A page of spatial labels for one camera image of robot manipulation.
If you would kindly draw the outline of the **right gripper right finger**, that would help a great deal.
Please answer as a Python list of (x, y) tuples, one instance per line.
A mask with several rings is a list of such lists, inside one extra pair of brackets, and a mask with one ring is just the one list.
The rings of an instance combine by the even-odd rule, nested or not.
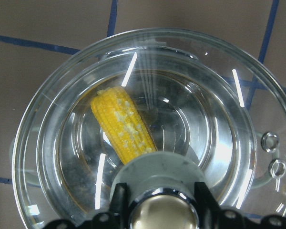
[(286, 229), (286, 218), (279, 215), (256, 223), (234, 209), (222, 209), (204, 182), (194, 184), (194, 198), (201, 229)]

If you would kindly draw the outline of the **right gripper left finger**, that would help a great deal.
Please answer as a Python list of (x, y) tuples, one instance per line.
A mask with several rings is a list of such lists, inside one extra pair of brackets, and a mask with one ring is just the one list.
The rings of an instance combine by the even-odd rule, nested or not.
[(125, 229), (128, 218), (128, 187), (126, 183), (118, 183), (113, 192), (109, 209), (97, 213), (91, 220), (75, 226), (66, 219), (57, 219), (48, 223), (46, 229)]

